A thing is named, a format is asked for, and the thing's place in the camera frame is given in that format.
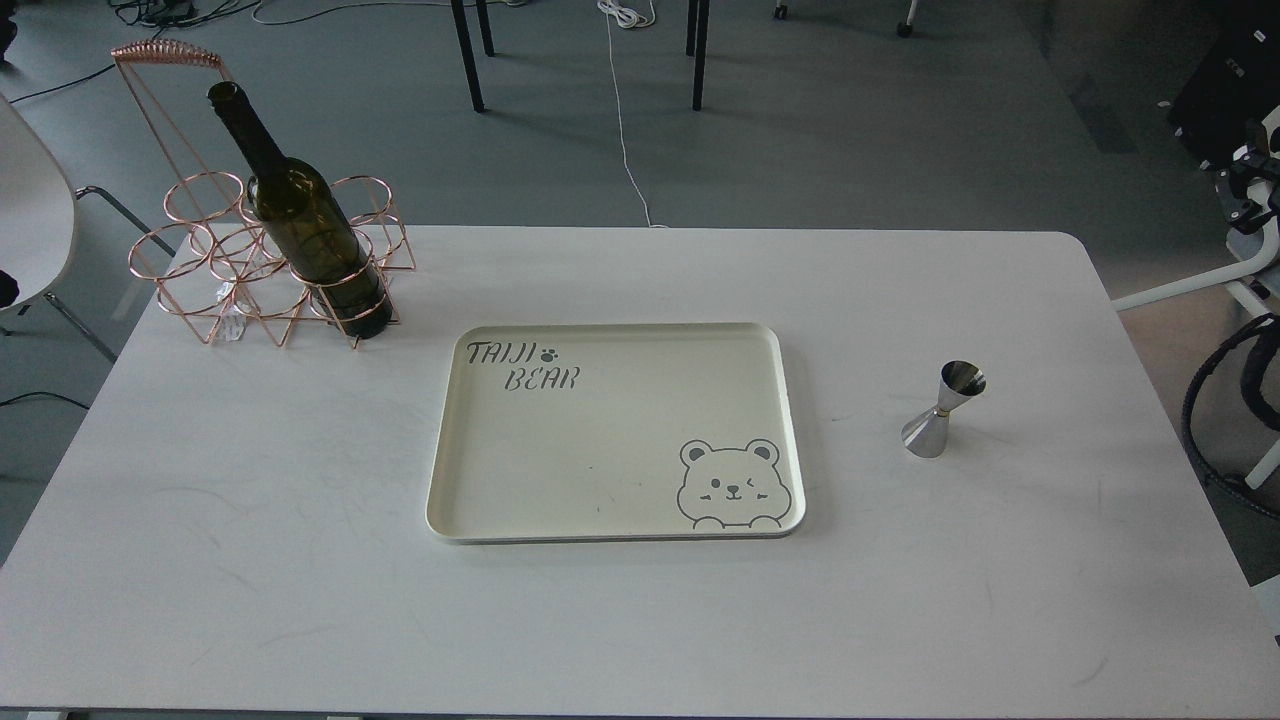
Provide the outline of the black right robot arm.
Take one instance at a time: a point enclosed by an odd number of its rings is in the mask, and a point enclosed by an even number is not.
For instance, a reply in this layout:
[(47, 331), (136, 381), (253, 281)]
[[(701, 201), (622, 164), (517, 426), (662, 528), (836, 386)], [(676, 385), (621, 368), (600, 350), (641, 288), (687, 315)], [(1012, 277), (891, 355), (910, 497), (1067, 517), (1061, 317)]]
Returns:
[[(1272, 155), (1272, 138), (1261, 120), (1247, 120), (1245, 142), (1231, 155), (1231, 161), (1211, 170), (1215, 193), (1225, 222), (1242, 234), (1253, 234), (1277, 215), (1279, 160)], [(1265, 202), (1249, 196), (1249, 187), (1270, 183)]]

